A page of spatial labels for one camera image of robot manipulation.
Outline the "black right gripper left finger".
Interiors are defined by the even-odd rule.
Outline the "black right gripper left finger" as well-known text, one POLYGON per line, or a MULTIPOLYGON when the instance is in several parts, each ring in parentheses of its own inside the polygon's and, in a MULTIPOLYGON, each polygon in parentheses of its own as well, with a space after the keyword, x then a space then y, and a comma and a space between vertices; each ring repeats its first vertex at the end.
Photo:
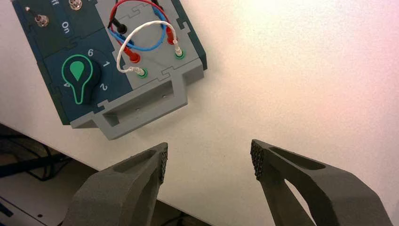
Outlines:
POLYGON ((166 142, 91 175, 74 194, 64 226, 149 226, 168 160, 166 142))

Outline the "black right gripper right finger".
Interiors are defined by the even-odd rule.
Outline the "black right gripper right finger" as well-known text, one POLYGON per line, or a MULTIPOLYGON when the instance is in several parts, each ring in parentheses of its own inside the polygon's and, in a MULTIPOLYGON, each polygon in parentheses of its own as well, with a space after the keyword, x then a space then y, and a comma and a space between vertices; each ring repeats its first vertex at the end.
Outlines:
POLYGON ((343 169, 254 139, 250 150, 277 226, 390 226, 380 197, 343 169))

